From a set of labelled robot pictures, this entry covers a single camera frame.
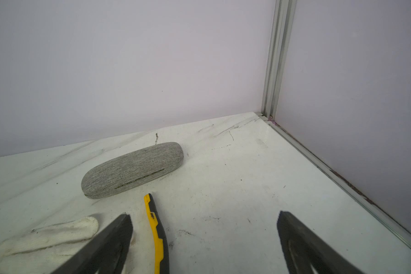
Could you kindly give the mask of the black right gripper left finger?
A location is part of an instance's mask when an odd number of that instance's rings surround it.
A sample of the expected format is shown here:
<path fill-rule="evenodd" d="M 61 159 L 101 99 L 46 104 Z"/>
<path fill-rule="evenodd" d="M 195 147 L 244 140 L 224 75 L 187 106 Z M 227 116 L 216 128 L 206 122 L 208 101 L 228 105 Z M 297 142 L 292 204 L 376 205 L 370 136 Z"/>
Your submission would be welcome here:
<path fill-rule="evenodd" d="M 132 234 L 131 217 L 121 214 L 54 273 L 120 274 L 124 269 Z"/>

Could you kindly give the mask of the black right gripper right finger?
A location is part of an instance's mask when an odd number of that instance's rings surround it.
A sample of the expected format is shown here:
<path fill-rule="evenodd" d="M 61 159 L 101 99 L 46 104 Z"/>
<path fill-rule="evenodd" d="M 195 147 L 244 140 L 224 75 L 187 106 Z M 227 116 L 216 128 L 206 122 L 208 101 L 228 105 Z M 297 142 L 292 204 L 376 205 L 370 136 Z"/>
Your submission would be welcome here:
<path fill-rule="evenodd" d="M 290 274 L 362 273 L 292 213 L 280 212 L 277 230 Z"/>

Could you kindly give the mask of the yellow black pliers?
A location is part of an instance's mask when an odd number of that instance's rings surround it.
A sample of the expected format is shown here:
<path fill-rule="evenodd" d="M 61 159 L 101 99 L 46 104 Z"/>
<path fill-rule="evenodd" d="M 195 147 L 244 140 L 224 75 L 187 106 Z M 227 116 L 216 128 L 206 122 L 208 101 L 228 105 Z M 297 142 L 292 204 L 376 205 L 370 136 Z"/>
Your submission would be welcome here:
<path fill-rule="evenodd" d="M 165 229 L 151 194 L 144 197 L 146 213 L 152 230 L 155 248 L 155 274 L 170 274 L 170 257 Z"/>

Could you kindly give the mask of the white work glove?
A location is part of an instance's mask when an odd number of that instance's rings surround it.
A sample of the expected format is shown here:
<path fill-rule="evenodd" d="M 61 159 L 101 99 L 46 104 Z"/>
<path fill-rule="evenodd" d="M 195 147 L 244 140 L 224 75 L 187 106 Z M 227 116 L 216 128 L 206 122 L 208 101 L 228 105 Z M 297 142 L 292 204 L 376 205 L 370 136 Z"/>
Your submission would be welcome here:
<path fill-rule="evenodd" d="M 50 274 L 76 255 L 98 232 L 92 216 L 33 229 L 0 243 L 0 274 Z"/>

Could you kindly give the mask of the grey fabric glasses case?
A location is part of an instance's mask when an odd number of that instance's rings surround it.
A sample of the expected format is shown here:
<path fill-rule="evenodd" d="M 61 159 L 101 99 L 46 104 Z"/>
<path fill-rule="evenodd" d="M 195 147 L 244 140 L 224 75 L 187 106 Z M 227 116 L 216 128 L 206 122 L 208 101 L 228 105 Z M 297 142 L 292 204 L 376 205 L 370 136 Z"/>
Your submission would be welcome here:
<path fill-rule="evenodd" d="M 176 142 L 142 148 L 90 169 L 81 187 L 90 199 L 102 199 L 141 186 L 179 168 L 184 151 Z"/>

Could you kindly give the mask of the aluminium frame corner post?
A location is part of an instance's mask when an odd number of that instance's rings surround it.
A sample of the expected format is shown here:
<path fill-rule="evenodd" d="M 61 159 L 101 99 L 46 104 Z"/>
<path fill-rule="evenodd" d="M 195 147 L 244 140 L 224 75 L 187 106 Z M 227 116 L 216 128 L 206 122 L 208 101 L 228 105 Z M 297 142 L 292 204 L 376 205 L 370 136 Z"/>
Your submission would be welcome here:
<path fill-rule="evenodd" d="M 261 106 L 262 115 L 271 121 L 275 119 L 278 108 L 278 99 L 296 4 L 296 0 L 280 0 L 275 2 Z"/>

